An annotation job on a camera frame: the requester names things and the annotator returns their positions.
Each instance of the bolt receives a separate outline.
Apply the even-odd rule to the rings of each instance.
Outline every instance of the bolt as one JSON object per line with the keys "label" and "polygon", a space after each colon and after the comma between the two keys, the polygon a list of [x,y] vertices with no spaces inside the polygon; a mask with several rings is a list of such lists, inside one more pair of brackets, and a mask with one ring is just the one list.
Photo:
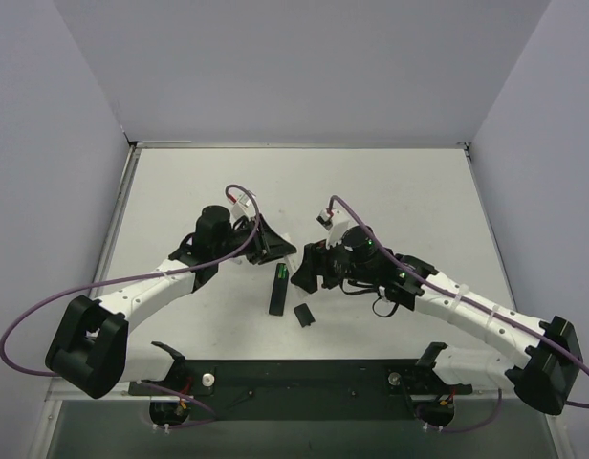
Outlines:
{"label": "bolt", "polygon": [[401,375],[399,373],[390,373],[388,375],[388,382],[390,385],[399,385],[401,383]]}
{"label": "bolt", "polygon": [[206,373],[205,375],[203,375],[203,377],[201,378],[201,384],[204,387],[212,387],[214,385],[214,382],[216,381],[216,378],[214,377],[214,375],[212,375],[211,373]]}

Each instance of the wall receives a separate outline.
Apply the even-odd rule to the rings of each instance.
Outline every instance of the wall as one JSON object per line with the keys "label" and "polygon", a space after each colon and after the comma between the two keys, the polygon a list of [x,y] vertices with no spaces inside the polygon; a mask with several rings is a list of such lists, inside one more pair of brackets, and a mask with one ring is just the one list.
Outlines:
{"label": "wall", "polygon": [[[589,0],[550,4],[471,157],[518,308],[572,320],[589,364]],[[589,411],[566,416],[588,458]]]}
{"label": "wall", "polygon": [[[91,279],[127,144],[50,0],[0,0],[0,336],[37,300]],[[43,367],[64,303],[8,347]],[[26,457],[46,379],[0,361],[0,458]]]}
{"label": "wall", "polygon": [[129,139],[455,145],[549,0],[55,0]]}

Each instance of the purple cable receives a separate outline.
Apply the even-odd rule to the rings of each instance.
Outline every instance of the purple cable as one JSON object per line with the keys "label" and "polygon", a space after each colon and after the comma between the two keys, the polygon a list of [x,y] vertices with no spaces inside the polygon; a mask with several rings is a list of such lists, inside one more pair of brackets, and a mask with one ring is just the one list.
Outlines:
{"label": "purple cable", "polygon": [[[376,237],[376,235],[373,233],[373,231],[371,231],[365,225],[365,223],[362,221],[362,219],[341,198],[339,198],[338,196],[335,196],[335,195],[334,196],[331,196],[331,200],[329,201],[329,207],[328,207],[329,210],[332,210],[333,209],[333,205],[334,205],[335,201],[337,201],[338,203],[340,203],[341,206],[356,221],[356,223],[359,224],[359,226],[366,233],[366,235],[369,236],[369,238],[377,245],[377,247],[380,250],[380,252],[383,254],[383,256],[385,256],[386,258],[388,258],[388,260],[390,260],[392,263],[394,263],[396,266],[398,266],[401,270],[403,270],[406,273],[408,273],[409,275],[411,275],[418,282],[421,282],[423,285],[426,285],[427,287],[431,288],[435,292],[438,292],[441,295],[445,295],[445,296],[448,296],[450,298],[455,298],[456,297],[456,294],[455,293],[450,292],[449,290],[446,290],[446,289],[442,289],[441,287],[433,284],[432,282],[429,282],[428,280],[424,279],[423,277],[421,277],[420,275],[418,275],[416,272],[414,272],[413,270],[411,270],[407,265],[405,265],[401,261],[397,260],[394,257],[394,255],[392,255],[392,253],[390,253],[386,249],[386,247],[384,247],[382,245],[382,243],[379,241],[379,239]],[[470,299],[470,298],[468,298],[466,296],[463,296],[462,299],[461,299],[461,301],[464,301],[468,305],[470,305],[470,306],[472,306],[472,307],[474,307],[474,308],[476,308],[476,309],[478,309],[480,311],[483,311],[486,314],[492,314],[492,310],[490,308],[487,308],[483,304],[480,304],[477,301],[475,301],[473,299]],[[572,363],[574,363],[581,371],[583,371],[586,375],[589,376],[589,367],[585,363],[583,363],[583,361],[581,361],[580,359],[578,359],[577,356],[575,356],[574,354],[572,354],[568,350],[564,349],[559,344],[556,344],[552,340],[544,337],[543,335],[540,335],[535,330],[531,330],[530,328],[528,328],[528,327],[526,327],[526,326],[524,326],[524,325],[516,322],[515,320],[511,320],[509,317],[505,317],[505,316],[503,316],[501,314],[498,314],[498,313],[494,314],[494,317],[502,320],[505,323],[510,324],[512,327],[517,328],[518,330],[521,330],[522,332],[527,333],[527,334],[529,334],[530,336],[532,336],[532,337],[534,337],[536,339],[539,339],[544,344],[547,344],[552,349],[554,349],[558,353],[562,354],[569,361],[571,361]],[[585,404],[585,403],[582,403],[582,402],[568,402],[567,401],[566,404],[569,405],[569,406],[575,406],[577,408],[586,408],[586,409],[589,409],[589,404]]]}
{"label": "purple cable", "polygon": [[468,427],[454,427],[454,428],[449,428],[449,427],[445,427],[445,428],[438,428],[437,426],[434,426],[433,424],[429,424],[426,423],[426,421],[424,419],[422,419],[421,416],[421,412],[422,412],[422,405],[419,404],[416,407],[416,417],[426,423],[427,426],[429,426],[430,428],[432,428],[433,430],[437,430],[439,431],[439,433],[470,433],[473,432],[474,430],[480,429],[482,427],[487,426],[488,424],[491,424],[496,418],[498,418],[498,415],[501,412],[501,405],[503,404],[503,391],[501,389],[498,389],[498,397],[496,398],[496,405],[494,406],[494,410],[492,411],[491,415],[486,418],[484,421],[481,421],[477,424],[473,424],[472,426],[468,426]]}
{"label": "purple cable", "polygon": [[[246,196],[248,196],[250,198],[250,200],[252,202],[252,205],[254,206],[254,212],[256,212],[256,215],[260,215],[260,210],[258,209],[258,204],[256,203],[256,200],[254,199],[254,195],[251,192],[249,192],[248,190],[246,190],[245,188],[243,188],[240,185],[229,185],[229,186],[227,186],[225,188],[225,194],[227,195],[227,198],[229,198],[229,199],[230,199],[229,190],[231,188],[239,189],[244,194],[246,194]],[[30,316],[31,314],[33,314],[38,309],[41,309],[44,306],[46,306],[47,304],[50,304],[53,301],[56,301],[56,300],[62,298],[63,296],[66,296],[66,295],[71,295],[71,294],[75,294],[77,292],[87,291],[87,290],[90,290],[90,289],[94,289],[96,287],[106,287],[108,285],[121,284],[121,283],[124,283],[124,282],[133,282],[133,281],[136,281],[136,280],[155,279],[155,278],[158,278],[158,277],[163,277],[164,275],[174,275],[174,274],[181,274],[181,273],[194,273],[195,271],[199,271],[199,270],[202,270],[204,268],[209,268],[209,267],[218,265],[219,263],[222,263],[223,261],[226,261],[226,260],[228,260],[230,258],[234,258],[235,256],[237,256],[237,254],[240,251],[242,251],[251,242],[251,240],[254,238],[254,235],[258,231],[259,224],[260,224],[260,219],[259,218],[255,219],[255,221],[254,221],[254,228],[253,228],[250,236],[248,236],[248,239],[246,239],[246,241],[244,241],[244,243],[241,246],[239,246],[237,249],[235,249],[234,251],[232,251],[228,255],[223,256],[222,258],[218,258],[217,260],[209,261],[207,263],[202,263],[201,265],[196,265],[196,266],[193,266],[191,268],[181,268],[179,270],[172,270],[172,271],[167,271],[167,272],[164,272],[164,273],[149,273],[149,274],[131,275],[131,276],[128,276],[128,277],[120,277],[118,279],[102,280],[100,282],[93,282],[92,284],[81,285],[79,287],[73,287],[71,289],[64,290],[63,292],[60,292],[58,294],[54,294],[52,296],[49,296],[46,299],[42,299],[39,303],[36,303],[35,305],[32,306],[32,308],[28,309],[23,314],[21,314],[19,317],[17,317],[14,320],[14,322],[12,322],[10,324],[10,326],[6,329],[6,331],[4,332],[4,334],[2,335],[2,337],[0,338],[0,358],[1,358],[1,360],[7,366],[9,366],[10,368],[12,368],[13,370],[16,370],[16,371],[18,371],[20,373],[24,373],[26,375],[32,375],[32,376],[48,376],[48,377],[59,376],[56,373],[53,373],[52,371],[31,370],[29,368],[25,368],[24,366],[20,366],[19,364],[14,363],[8,357],[8,354],[6,354],[6,341],[8,340],[8,337],[10,336],[11,332],[25,318],[27,318],[28,316]]]}
{"label": "purple cable", "polygon": [[210,415],[213,416],[212,419],[204,419],[201,421],[190,421],[189,423],[180,424],[179,426],[170,426],[169,430],[202,426],[203,424],[209,424],[209,423],[213,423],[214,421],[216,421],[216,419],[215,419],[216,412],[213,409],[211,409],[209,406],[207,406],[203,402],[199,402],[197,399],[190,397],[189,395],[182,394],[180,392],[176,392],[175,390],[167,389],[166,387],[160,387],[159,385],[153,384],[152,382],[139,382],[139,385],[143,385],[145,387],[148,387],[148,388],[154,389],[154,390],[160,390],[161,392],[164,392],[165,394],[175,395],[176,397],[180,397],[181,399],[191,402],[192,404],[196,404],[197,406],[204,409],[207,413],[209,413]]}

